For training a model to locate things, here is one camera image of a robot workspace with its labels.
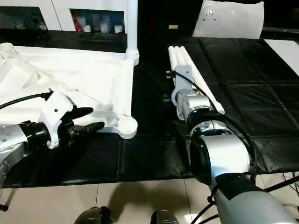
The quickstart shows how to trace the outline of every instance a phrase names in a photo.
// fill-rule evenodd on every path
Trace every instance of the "black foot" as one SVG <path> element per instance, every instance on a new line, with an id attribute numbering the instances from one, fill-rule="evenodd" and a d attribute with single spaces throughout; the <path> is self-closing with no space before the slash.
<path id="1" fill-rule="evenodd" d="M 82 212 L 74 224 L 111 224 L 110 210 L 106 206 L 92 207 Z"/>
<path id="2" fill-rule="evenodd" d="M 150 224 L 179 224 L 177 218 L 166 210 L 155 211 Z"/>

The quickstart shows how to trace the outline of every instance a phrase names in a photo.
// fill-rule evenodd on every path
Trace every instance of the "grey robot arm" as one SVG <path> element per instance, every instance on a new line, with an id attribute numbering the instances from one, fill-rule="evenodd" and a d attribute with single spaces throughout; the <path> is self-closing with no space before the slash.
<path id="1" fill-rule="evenodd" d="M 190 129 L 192 173 L 211 189 L 221 223 L 296 224 L 271 194 L 250 181 L 248 150 L 213 110 L 208 97 L 192 86 L 176 91 L 178 118 Z"/>

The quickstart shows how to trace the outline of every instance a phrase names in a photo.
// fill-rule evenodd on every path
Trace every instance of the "black tablecloth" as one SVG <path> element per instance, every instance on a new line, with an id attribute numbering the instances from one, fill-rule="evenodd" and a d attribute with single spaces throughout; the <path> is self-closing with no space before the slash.
<path id="1" fill-rule="evenodd" d="M 99 40 L 90 34 L 23 31 L 22 40 L 17 36 L 0 33 L 0 42 L 114 52 L 126 49 L 122 35 Z M 297 74 L 263 40 L 180 38 L 139 43 L 141 56 L 134 69 L 132 97 L 132 116 L 138 122 L 134 138 L 95 133 L 72 148 L 39 150 L 12 168 L 4 186 L 192 177 L 185 147 L 188 131 L 170 102 L 169 45 L 186 47 L 226 114 L 253 137 L 259 173 L 299 171 Z"/>

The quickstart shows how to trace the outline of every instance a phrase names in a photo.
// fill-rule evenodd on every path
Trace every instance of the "white cabinet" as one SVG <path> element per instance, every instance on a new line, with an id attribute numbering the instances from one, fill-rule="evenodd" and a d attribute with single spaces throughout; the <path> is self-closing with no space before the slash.
<path id="1" fill-rule="evenodd" d="M 51 0 L 0 0 L 0 7 L 39 7 L 48 30 L 61 30 Z"/>
<path id="2" fill-rule="evenodd" d="M 125 32 L 127 33 L 127 0 L 52 0 L 61 29 L 76 31 L 71 9 L 109 10 L 124 12 Z"/>

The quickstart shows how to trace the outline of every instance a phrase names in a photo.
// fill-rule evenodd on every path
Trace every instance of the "white bracket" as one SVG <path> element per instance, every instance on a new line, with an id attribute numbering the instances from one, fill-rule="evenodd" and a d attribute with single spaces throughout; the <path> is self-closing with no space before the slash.
<path id="1" fill-rule="evenodd" d="M 47 142 L 49 149 L 58 147 L 58 127 L 61 124 L 61 118 L 66 112 L 73 109 L 72 101 L 63 93 L 55 91 L 49 97 L 42 107 L 39 122 L 43 122 L 50 134 L 50 141 Z"/>

